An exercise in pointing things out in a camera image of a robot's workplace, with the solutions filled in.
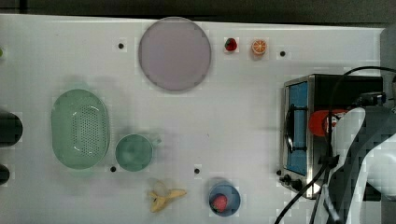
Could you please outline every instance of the green colander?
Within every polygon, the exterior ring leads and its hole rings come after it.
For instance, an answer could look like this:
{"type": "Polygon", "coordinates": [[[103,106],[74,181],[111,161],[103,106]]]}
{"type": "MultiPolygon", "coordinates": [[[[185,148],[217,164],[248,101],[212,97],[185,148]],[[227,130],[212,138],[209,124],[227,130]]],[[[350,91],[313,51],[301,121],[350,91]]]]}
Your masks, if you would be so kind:
{"type": "Polygon", "coordinates": [[[65,166],[87,169],[106,155],[108,114],[93,93],[72,90],[62,94],[52,108],[51,127],[53,152],[65,166]]]}

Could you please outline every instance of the white table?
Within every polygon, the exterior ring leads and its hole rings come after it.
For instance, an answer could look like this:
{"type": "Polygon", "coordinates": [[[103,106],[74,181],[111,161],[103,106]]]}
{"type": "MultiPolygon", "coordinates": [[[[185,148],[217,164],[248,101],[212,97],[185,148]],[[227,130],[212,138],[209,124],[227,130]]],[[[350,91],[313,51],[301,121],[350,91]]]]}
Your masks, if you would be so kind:
{"type": "MultiPolygon", "coordinates": [[[[0,106],[24,127],[17,145],[0,148],[0,163],[12,172],[0,187],[0,223],[274,223],[295,195],[275,175],[284,82],[379,65],[381,29],[197,22],[213,49],[209,74],[191,91],[169,93],[150,83],[137,62],[140,37],[152,23],[0,15],[0,48],[7,54],[0,60],[0,106]],[[239,52],[223,52],[225,37],[239,37],[239,52]],[[254,37],[268,41],[258,61],[249,56],[254,37]],[[111,126],[105,158],[85,177],[57,161],[50,130],[52,104],[81,81],[106,104],[111,126]],[[153,130],[163,144],[147,170],[109,171],[122,136],[153,130]],[[235,216],[210,212],[214,177],[239,189],[235,216]],[[188,194],[151,214],[151,178],[188,194]]],[[[307,223],[313,204],[301,199],[285,223],[307,223]]]]}

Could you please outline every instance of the blue screen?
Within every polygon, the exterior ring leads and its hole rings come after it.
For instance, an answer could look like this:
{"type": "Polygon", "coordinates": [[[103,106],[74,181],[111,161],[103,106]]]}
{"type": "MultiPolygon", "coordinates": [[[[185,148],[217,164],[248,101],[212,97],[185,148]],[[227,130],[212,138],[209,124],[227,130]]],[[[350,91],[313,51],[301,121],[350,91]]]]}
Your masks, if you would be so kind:
{"type": "MultiPolygon", "coordinates": [[[[308,104],[308,85],[306,82],[289,87],[289,106],[306,107],[308,104]]],[[[306,147],[306,112],[294,111],[294,147],[306,147]]],[[[288,151],[287,169],[306,175],[306,150],[288,151]]]]}

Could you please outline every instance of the green bowl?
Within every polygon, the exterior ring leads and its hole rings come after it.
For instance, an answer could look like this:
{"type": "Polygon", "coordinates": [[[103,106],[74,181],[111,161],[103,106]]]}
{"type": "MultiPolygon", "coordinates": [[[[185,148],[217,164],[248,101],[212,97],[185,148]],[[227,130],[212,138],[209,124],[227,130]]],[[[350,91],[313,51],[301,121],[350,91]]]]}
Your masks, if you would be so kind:
{"type": "Polygon", "coordinates": [[[116,148],[116,160],[124,170],[136,172],[151,162],[153,145],[140,134],[123,137],[116,148]]]}
{"type": "Polygon", "coordinates": [[[71,90],[55,102],[51,114],[52,148],[65,166],[83,170],[105,155],[110,142],[102,101],[85,90],[71,90]]]}

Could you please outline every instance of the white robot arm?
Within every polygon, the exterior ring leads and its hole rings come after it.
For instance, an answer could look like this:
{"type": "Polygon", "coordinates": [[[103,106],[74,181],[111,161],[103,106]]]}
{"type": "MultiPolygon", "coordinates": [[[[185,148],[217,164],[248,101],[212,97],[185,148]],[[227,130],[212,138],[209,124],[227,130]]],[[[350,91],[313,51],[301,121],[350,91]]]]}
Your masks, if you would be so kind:
{"type": "Polygon", "coordinates": [[[332,136],[331,169],[318,202],[315,224],[358,224],[366,182],[396,197],[396,115],[385,107],[349,111],[332,136]]]}

